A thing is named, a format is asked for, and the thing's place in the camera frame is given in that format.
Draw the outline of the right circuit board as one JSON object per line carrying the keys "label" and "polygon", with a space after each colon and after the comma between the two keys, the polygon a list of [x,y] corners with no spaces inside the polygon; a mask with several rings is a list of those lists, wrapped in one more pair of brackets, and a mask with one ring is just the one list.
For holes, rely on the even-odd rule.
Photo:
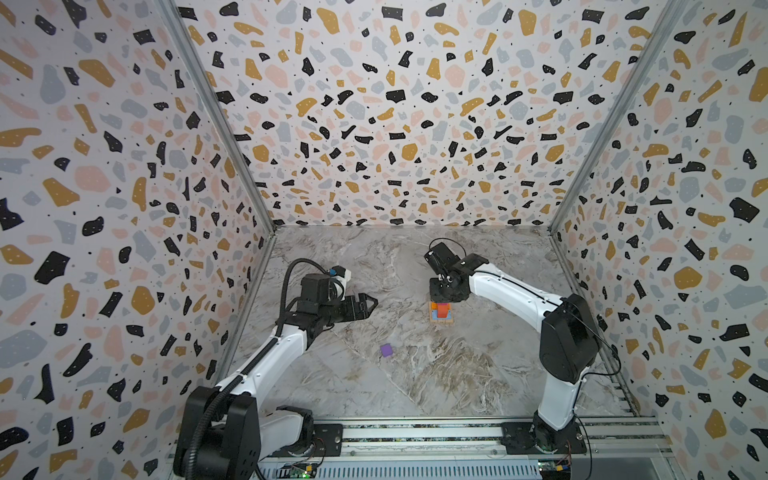
{"label": "right circuit board", "polygon": [[542,480],[570,480],[572,478],[569,460],[539,460],[537,465]]}

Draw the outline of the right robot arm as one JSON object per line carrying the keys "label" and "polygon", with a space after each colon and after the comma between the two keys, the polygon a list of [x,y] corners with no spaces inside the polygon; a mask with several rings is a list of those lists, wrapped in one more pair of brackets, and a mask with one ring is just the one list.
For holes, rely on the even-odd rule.
{"label": "right robot arm", "polygon": [[507,451],[583,452],[586,445],[575,408],[600,351],[600,335],[586,300],[575,293],[563,296],[534,287],[479,254],[456,254],[444,238],[430,243],[424,259],[434,272],[429,280],[432,321],[450,322],[454,305],[478,297],[523,321],[536,334],[543,393],[530,422],[505,429],[502,443]]}

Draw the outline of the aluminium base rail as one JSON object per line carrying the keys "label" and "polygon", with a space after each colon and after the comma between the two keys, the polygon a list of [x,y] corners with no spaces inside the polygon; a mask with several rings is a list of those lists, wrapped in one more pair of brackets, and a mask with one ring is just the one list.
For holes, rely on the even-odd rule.
{"label": "aluminium base rail", "polygon": [[523,418],[319,418],[307,457],[260,461],[276,479],[285,464],[314,463],[315,479],[541,479],[539,460],[569,460],[571,479],[681,479],[659,423],[644,417],[579,417],[553,452],[535,447]]}

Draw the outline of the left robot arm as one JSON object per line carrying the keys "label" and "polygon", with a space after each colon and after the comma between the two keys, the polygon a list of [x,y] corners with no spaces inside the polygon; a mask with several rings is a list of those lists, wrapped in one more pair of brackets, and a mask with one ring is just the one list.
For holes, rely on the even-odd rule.
{"label": "left robot arm", "polygon": [[368,319],[376,298],[347,290],[350,271],[337,266],[306,275],[301,292],[280,313],[267,341],[235,372],[188,397],[173,462],[184,479],[262,477],[259,463],[282,453],[307,457],[317,448],[310,410],[280,406],[265,414],[260,405],[324,332],[338,323]]}

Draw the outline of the left corner aluminium post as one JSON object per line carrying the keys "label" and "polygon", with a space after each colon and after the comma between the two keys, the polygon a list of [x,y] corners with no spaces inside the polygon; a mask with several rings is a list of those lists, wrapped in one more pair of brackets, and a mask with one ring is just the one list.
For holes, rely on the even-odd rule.
{"label": "left corner aluminium post", "polygon": [[248,63],[233,60],[230,55],[237,47],[253,45],[251,37],[263,31],[237,16],[242,12],[239,1],[184,1],[178,6],[174,1],[160,1],[158,6],[170,29],[170,35],[180,47],[191,78],[200,92],[204,106],[210,111],[212,123],[222,135],[232,163],[251,197],[259,217],[259,224],[272,236],[275,225],[264,205],[249,169],[250,161],[244,155],[239,142],[255,138],[256,121],[231,128],[225,108],[243,101],[250,92],[245,75]]}

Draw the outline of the right corner aluminium post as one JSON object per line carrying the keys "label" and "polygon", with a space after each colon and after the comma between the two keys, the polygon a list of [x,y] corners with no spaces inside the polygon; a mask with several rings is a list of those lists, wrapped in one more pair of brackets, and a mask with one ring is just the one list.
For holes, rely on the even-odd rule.
{"label": "right corner aluminium post", "polygon": [[550,237],[554,238],[556,232],[565,223],[570,208],[576,202],[581,188],[588,183],[590,173],[600,160],[603,151],[611,140],[613,133],[618,128],[621,119],[626,115],[633,104],[634,97],[640,90],[649,70],[656,62],[665,42],[672,34],[675,25],[682,17],[684,11],[685,1],[669,0],[666,2],[654,25],[654,29],[651,32],[650,39],[646,43],[645,49],[639,56],[636,66],[630,72],[628,80],[617,96],[614,106],[609,111],[602,126],[597,130],[596,137],[588,150],[586,159],[575,174],[564,200],[561,202],[552,222],[548,226],[547,231]]}

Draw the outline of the corner aluminium post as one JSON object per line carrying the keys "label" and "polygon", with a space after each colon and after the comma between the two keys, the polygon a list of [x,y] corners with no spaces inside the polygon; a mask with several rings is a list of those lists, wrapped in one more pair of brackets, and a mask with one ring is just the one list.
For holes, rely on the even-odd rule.
{"label": "corner aluminium post", "polygon": [[640,90],[649,70],[656,62],[665,42],[672,34],[675,25],[682,17],[684,11],[685,1],[669,0],[666,2],[654,25],[654,29],[651,32],[650,39],[646,43],[645,49],[639,56],[636,66],[630,72],[628,80],[617,96],[614,106],[609,111],[602,126],[597,130],[596,137],[588,150],[586,159],[575,174],[564,200],[561,202],[552,222],[548,226],[547,231],[550,237],[554,238],[556,232],[565,223],[570,208],[576,202],[581,188],[588,183],[590,173],[600,160],[603,151],[611,140],[613,133],[618,128],[621,119],[626,115],[633,104],[634,97]]}
{"label": "corner aluminium post", "polygon": [[242,12],[239,1],[184,1],[178,6],[174,1],[160,1],[158,6],[170,29],[170,35],[180,47],[191,78],[200,92],[204,106],[210,111],[212,123],[222,135],[232,163],[251,197],[259,217],[259,224],[272,236],[275,225],[264,205],[249,169],[250,161],[244,155],[239,142],[255,138],[256,121],[231,128],[225,108],[243,101],[250,92],[245,75],[248,63],[233,60],[230,55],[237,47],[253,45],[251,37],[263,31],[237,16]]}

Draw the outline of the left green circuit board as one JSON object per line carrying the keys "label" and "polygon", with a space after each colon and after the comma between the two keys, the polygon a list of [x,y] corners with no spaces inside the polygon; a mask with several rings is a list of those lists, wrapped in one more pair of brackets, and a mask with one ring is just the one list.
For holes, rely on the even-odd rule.
{"label": "left green circuit board", "polygon": [[276,479],[315,479],[318,466],[314,463],[285,464],[275,471]]}

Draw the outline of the orange-red block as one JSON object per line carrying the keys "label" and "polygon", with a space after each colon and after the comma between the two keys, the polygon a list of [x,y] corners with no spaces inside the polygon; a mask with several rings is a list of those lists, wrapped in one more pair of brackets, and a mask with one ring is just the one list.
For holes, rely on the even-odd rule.
{"label": "orange-red block", "polygon": [[437,320],[443,321],[451,318],[451,305],[449,303],[435,303],[434,304],[434,317]]}

